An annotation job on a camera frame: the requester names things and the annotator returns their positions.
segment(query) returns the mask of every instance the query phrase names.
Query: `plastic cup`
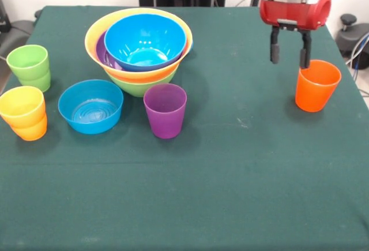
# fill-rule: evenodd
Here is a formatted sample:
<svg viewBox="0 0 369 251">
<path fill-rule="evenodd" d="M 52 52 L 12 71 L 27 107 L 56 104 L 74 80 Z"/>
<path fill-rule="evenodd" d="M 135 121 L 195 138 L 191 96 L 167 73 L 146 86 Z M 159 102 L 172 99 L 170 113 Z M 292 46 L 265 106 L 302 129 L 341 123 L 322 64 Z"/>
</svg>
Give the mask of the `plastic cup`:
<svg viewBox="0 0 369 251">
<path fill-rule="evenodd" d="M 36 87 L 12 88 L 0 97 L 0 115 L 23 140 L 43 137 L 47 130 L 45 100 Z"/>
<path fill-rule="evenodd" d="M 308 69 L 300 69 L 296 87 L 295 102 L 299 108 L 310 113 L 322 110 L 338 83 L 341 72 L 333 64 L 311 60 Z"/>
<path fill-rule="evenodd" d="M 149 88 L 144 104 L 153 134 L 159 138 L 174 138 L 182 130 L 187 94 L 174 84 L 160 84 Z"/>
<path fill-rule="evenodd" d="M 29 44 L 18 47 L 9 53 L 6 62 L 22 85 L 39 88 L 42 92 L 49 89 L 50 63 L 43 46 Z"/>
</svg>

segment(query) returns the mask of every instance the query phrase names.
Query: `bowl rim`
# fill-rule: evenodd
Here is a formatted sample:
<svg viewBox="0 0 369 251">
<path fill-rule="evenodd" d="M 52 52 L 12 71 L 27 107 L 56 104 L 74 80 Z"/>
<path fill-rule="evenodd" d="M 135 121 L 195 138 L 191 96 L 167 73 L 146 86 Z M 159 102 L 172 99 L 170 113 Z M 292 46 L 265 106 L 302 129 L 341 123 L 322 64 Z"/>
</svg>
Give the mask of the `bowl rim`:
<svg viewBox="0 0 369 251">
<path fill-rule="evenodd" d="M 107 44 L 107 39 L 106 38 L 109 37 L 109 34 L 111 34 L 111 30 L 116 25 L 119 25 L 122 21 L 126 21 L 129 18 L 142 17 L 142 16 L 153 16 L 153 17 L 158 17 L 158 18 L 164 18 L 164 19 L 169 20 L 170 22 L 174 23 L 175 26 L 177 26 L 179 28 L 179 30 L 180 30 L 180 32 L 181 32 L 181 34 L 183 36 L 184 41 L 183 41 L 183 44 L 180 47 L 179 51 L 174 56 L 172 56 L 172 58 L 167 59 L 165 62 L 156 63 L 156 64 L 153 64 L 153 65 L 138 66 L 138 65 L 135 65 L 135 64 L 129 63 L 127 61 L 123 61 L 123 60 L 119 59 L 117 56 L 115 56 L 113 54 L 111 48 L 108 48 L 108 44 Z M 110 56 L 112 56 L 114 58 L 114 60 L 116 60 L 117 62 L 120 62 L 124 66 L 128 66 L 128 67 L 130 67 L 132 69 L 135 69 L 135 70 L 138 70 L 138 69 L 139 70 L 142 70 L 142 69 L 144 69 L 146 67 L 148 67 L 148 68 L 163 68 L 163 67 L 166 66 L 166 65 L 163 65 L 163 64 L 168 63 L 168 62 L 170 62 L 168 65 L 172 64 L 172 62 L 174 62 L 173 60 L 179 59 L 179 57 L 182 55 L 183 51 L 186 48 L 186 44 L 187 44 L 186 31 L 185 31 L 185 29 L 183 29 L 183 27 L 177 21 L 175 21 L 175 20 L 173 20 L 173 19 L 171 19 L 171 18 L 169 18 L 167 16 L 162 16 L 162 15 L 157 14 L 157 13 L 149 13 L 149 12 L 147 12 L 147 13 L 131 14 L 129 16 L 122 17 L 121 19 L 117 20 L 112 25 L 110 25 L 110 27 L 105 31 L 105 35 L 104 35 L 104 45 L 105 45 L 106 51 L 110 54 Z"/>
<path fill-rule="evenodd" d="M 114 113 L 112 113 L 111 115 L 109 115 L 109 117 L 104 118 L 104 119 L 102 119 L 102 120 L 99 120 L 99 121 L 97 121 L 97 122 L 81 123 L 81 122 L 74 121 L 74 120 L 72 120 L 72 119 L 68 118 L 67 116 L 65 116 L 65 115 L 61 112 L 61 109 L 60 109 L 60 107 L 61 107 L 61 100 L 62 100 L 62 97 L 65 95 L 65 93 L 66 93 L 67 91 L 71 90 L 71 89 L 72 89 L 73 87 L 75 87 L 76 85 L 80 85 L 80 84 L 83 84 L 83 83 L 90 83 L 90 82 L 93 82 L 93 81 L 98 81 L 98 82 L 104 82 L 104 83 L 107 83 L 107 84 L 109 84 L 110 86 L 113 86 L 115 89 L 117 89 L 117 90 L 120 92 L 120 93 L 119 93 L 119 97 L 121 97 L 122 101 L 121 101 L 121 102 L 119 102 L 119 106 L 118 106 L 118 108 L 114 111 Z M 109 118 L 113 117 L 115 114 L 117 114 L 117 113 L 122 109 L 124 101 L 125 101 L 125 97 L 124 97 L 124 94 L 123 94 L 123 92 L 122 92 L 121 88 L 119 88 L 119 87 L 118 87 L 116 84 L 114 84 L 113 82 L 111 82 L 111 81 L 107 81 L 107 80 L 102 80 L 102 79 L 90 79 L 90 80 L 83 80 L 83 81 L 79 81 L 79 82 L 77 82 L 77 83 L 74 83 L 73 85 L 71 85 L 71 86 L 67 87 L 67 88 L 63 91 L 63 93 L 60 95 L 59 100 L 58 100 L 58 111 L 59 111 L 60 115 L 61 115 L 61 116 L 62 116 L 62 117 L 67 121 L 67 122 L 69 122 L 69 123 L 75 123 L 75 124 L 78 124 L 78 125 L 93 125 L 93 124 L 101 123 L 101 122 L 103 122 L 103 121 L 105 121 L 105 120 L 107 120 L 107 119 L 109 119 Z"/>
<path fill-rule="evenodd" d="M 163 13 L 166 16 L 170 16 L 172 17 L 174 20 L 179 20 L 180 24 L 183 25 L 184 27 L 186 27 L 186 30 L 188 30 L 189 34 L 187 35 L 187 42 L 189 43 L 188 48 L 186 49 L 186 51 L 180 56 L 180 58 L 170 64 L 167 65 L 163 68 L 160 69 L 156 69 L 156 70 L 150 70 L 150 71 L 146 71 L 146 72 L 128 72 L 128 71 L 124 71 L 124 70 L 119 70 L 119 69 L 113 69 L 103 63 L 101 63 L 96 56 L 94 56 L 94 52 L 93 50 L 90 50 L 89 48 L 89 37 L 91 37 L 94 33 L 97 33 L 96 29 L 101 30 L 101 28 L 99 28 L 102 23 L 104 21 L 107 21 L 110 17 L 113 17 L 115 15 L 119 15 L 121 13 L 131 13 L 131 14 L 141 14 L 141 13 L 147 13 L 147 12 L 152 12 L 152 13 Z M 87 30 L 86 35 L 85 35 L 85 39 L 84 39 L 84 43 L 85 43 L 85 49 L 87 51 L 87 54 L 90 56 L 90 58 L 96 62 L 100 67 L 102 67 L 103 69 L 107 70 L 110 74 L 112 74 L 114 77 L 116 78 L 126 78 L 129 80 L 140 80 L 143 78 L 148 78 L 152 75 L 157 75 L 160 74 L 168 69 L 170 69 L 171 67 L 173 67 L 173 64 L 175 63 L 180 63 L 184 57 L 191 51 L 192 46 L 193 46 L 193 34 L 192 31 L 190 29 L 190 27 L 188 26 L 188 24 L 183 21 L 179 16 L 170 13 L 166 10 L 160 10 L 160 9 L 155 9 L 155 8 L 147 8 L 147 7 L 134 7 L 134 8 L 127 8 L 127 9 L 122 9 L 122 10 L 116 10 L 113 11 L 111 13 L 105 14 L 104 16 L 100 17 L 99 19 L 97 19 Z"/>
<path fill-rule="evenodd" d="M 179 67 L 179 65 L 173 70 L 173 72 L 171 72 L 171 73 L 169 73 L 168 75 L 166 75 L 164 78 L 161 78 L 161 79 L 159 79 L 159 80 L 157 80 L 157 81 L 152 81 L 152 82 L 149 82 L 149 83 L 143 83 L 143 84 L 140 84 L 140 83 L 131 83 L 131 82 L 126 82 L 126 81 L 122 81 L 122 80 L 120 80 L 120 79 L 118 79 L 118 78 L 116 78 L 116 77 L 114 77 L 112 74 L 110 74 L 109 72 L 106 72 L 107 74 L 108 74 L 108 76 L 109 76 L 109 78 L 110 79 L 114 79 L 114 80 L 118 80 L 119 82 L 121 82 L 121 83 L 124 83 L 124 84 L 126 84 L 126 85 L 134 85 L 134 86 L 140 86 L 140 85 L 142 85 L 142 86 L 148 86 L 148 85 L 152 85 L 152 84 L 155 84 L 155 83 L 159 83 L 159 82 L 162 82 L 162 81 L 164 81 L 165 79 L 167 79 L 167 78 L 169 78 L 170 76 L 174 76 L 174 74 L 177 72 L 177 70 L 178 70 L 178 67 Z"/>
</svg>

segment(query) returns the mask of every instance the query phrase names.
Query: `table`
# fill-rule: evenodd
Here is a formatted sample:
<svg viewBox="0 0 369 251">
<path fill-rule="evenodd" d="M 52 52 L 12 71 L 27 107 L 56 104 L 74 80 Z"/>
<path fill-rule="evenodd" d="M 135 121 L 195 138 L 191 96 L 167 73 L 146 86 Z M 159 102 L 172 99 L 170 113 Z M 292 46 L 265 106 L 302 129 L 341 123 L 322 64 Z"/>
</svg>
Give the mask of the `table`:
<svg viewBox="0 0 369 251">
<path fill-rule="evenodd" d="M 50 53 L 48 132 L 28 143 L 0 122 L 0 250 L 368 250 L 369 113 L 326 28 L 312 57 L 342 81 L 309 114 L 293 102 L 298 33 L 280 34 L 273 65 L 257 8 L 164 8 L 194 35 L 172 81 L 189 96 L 183 132 L 155 138 L 125 94 L 116 127 L 78 134 L 57 101 L 108 80 L 84 36 L 118 9 L 48 6 L 28 40 Z"/>
</svg>

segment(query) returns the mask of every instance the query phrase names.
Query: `yellow cup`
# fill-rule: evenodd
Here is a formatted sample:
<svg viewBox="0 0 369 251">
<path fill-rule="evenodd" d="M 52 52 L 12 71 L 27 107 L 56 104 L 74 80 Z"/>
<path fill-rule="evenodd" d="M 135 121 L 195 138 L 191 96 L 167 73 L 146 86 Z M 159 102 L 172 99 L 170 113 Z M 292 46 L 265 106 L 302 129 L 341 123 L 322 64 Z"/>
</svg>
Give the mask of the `yellow cup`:
<svg viewBox="0 0 369 251">
<path fill-rule="evenodd" d="M 42 138 L 47 130 L 44 95 L 32 86 L 16 87 L 0 96 L 0 115 L 23 140 Z"/>
</svg>

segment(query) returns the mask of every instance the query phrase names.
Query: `cup rim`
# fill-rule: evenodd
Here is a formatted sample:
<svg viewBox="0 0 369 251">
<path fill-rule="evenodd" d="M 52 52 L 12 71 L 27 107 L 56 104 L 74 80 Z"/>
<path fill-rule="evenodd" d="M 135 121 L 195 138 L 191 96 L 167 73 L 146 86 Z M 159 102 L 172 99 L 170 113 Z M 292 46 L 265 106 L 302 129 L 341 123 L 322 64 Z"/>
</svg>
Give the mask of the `cup rim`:
<svg viewBox="0 0 369 251">
<path fill-rule="evenodd" d="M 15 87 L 15 88 L 11 88 L 8 91 L 4 92 L 1 96 L 0 96 L 0 101 L 2 98 L 4 98 L 4 96 L 8 95 L 8 94 L 12 94 L 12 92 L 14 92 L 15 90 L 20 90 L 21 88 L 30 88 L 38 93 L 41 94 L 41 102 L 39 102 L 39 104 L 37 105 L 37 107 L 35 107 L 34 109 L 32 109 L 31 111 L 25 113 L 25 114 L 20 114 L 20 115 L 8 115 L 8 114 L 4 114 L 2 112 L 0 112 L 1 115 L 5 116 L 6 118 L 19 118 L 19 117 L 26 117 L 27 115 L 30 115 L 32 113 L 34 113 L 35 111 L 37 111 L 42 104 L 44 103 L 44 95 L 42 93 L 42 91 L 39 88 L 33 87 L 31 85 L 21 85 L 19 87 Z"/>
<path fill-rule="evenodd" d="M 32 65 L 32 66 L 27 66 L 26 68 L 20 68 L 20 67 L 18 67 L 18 66 L 10 66 L 11 64 L 9 63 L 9 57 L 13 54 L 13 53 L 15 53 L 15 52 L 17 52 L 17 51 L 19 51 L 20 49 L 24 49 L 24 48 L 27 48 L 27 47 L 29 47 L 29 46 L 36 46 L 36 47 L 40 47 L 41 49 L 43 49 L 45 52 L 46 52 L 46 56 L 45 56 L 45 58 L 42 60 L 42 61 L 40 61 L 39 63 L 37 63 L 37 64 L 35 64 L 35 65 Z M 35 68 L 35 67 L 37 67 L 37 66 L 39 66 L 41 63 L 44 63 L 46 60 L 47 60 L 47 58 L 48 58 L 48 51 L 47 51 L 47 49 L 45 48 L 45 47 L 43 47 L 42 45 L 39 45 L 39 44 L 25 44 L 25 45 L 22 45 L 22 46 L 20 46 L 20 47 L 17 47 L 17 48 L 15 48 L 15 49 L 13 49 L 7 56 L 6 56 L 6 63 L 7 63 L 7 65 L 9 65 L 9 67 L 10 68 L 13 68 L 13 69 L 31 69 L 31 68 Z"/>
<path fill-rule="evenodd" d="M 183 102 L 183 104 L 182 104 L 179 108 L 177 108 L 177 109 L 176 109 L 176 110 L 174 110 L 174 111 L 167 111 L 166 113 L 163 113 L 163 112 L 161 112 L 161 111 L 153 110 L 153 109 L 152 109 L 152 108 L 150 108 L 150 107 L 147 105 L 147 103 L 146 103 L 146 94 L 147 94 L 147 93 L 148 93 L 152 88 L 154 88 L 154 87 L 159 87 L 159 86 L 163 86 L 163 85 L 170 85 L 171 87 L 178 88 L 178 89 L 180 89 L 180 90 L 184 93 L 184 96 L 185 96 L 185 99 L 184 99 L 184 100 L 185 100 L 185 101 Z M 150 110 L 150 111 L 152 111 L 152 112 L 154 112 L 154 113 L 156 113 L 156 114 L 172 114 L 172 113 L 175 113 L 175 112 L 177 112 L 177 111 L 181 110 L 181 109 L 186 105 L 186 103 L 187 103 L 187 93 L 186 93 L 186 91 L 185 91 L 182 87 L 180 87 L 179 85 L 171 84 L 171 83 L 164 83 L 164 84 L 159 84 L 159 85 L 153 85 L 152 87 L 150 87 L 150 88 L 145 92 L 143 100 L 144 100 L 145 108 L 147 108 L 148 110 Z"/>
<path fill-rule="evenodd" d="M 323 59 L 312 59 L 310 62 L 312 62 L 312 61 L 315 61 L 315 62 L 324 62 L 324 63 L 329 64 L 330 66 L 332 66 L 332 67 L 333 67 L 333 68 L 334 68 L 334 69 L 339 73 L 340 78 L 339 78 L 336 82 L 334 82 L 334 83 L 332 83 L 332 84 L 319 84 L 319 83 L 312 82 L 312 81 L 310 81 L 308 78 L 306 78 L 306 77 L 304 76 L 304 74 L 301 72 L 301 68 L 299 68 L 299 74 L 300 74 L 300 76 L 301 76 L 305 81 L 309 82 L 310 84 L 317 85 L 317 86 L 319 86 L 319 87 L 331 87 L 331 86 L 333 86 L 333 85 L 337 85 L 337 84 L 341 81 L 341 79 L 342 79 L 342 73 L 341 73 L 340 69 L 339 69 L 336 65 L 334 65 L 334 64 L 333 64 L 333 63 L 331 63 L 331 62 L 324 61 Z"/>
</svg>

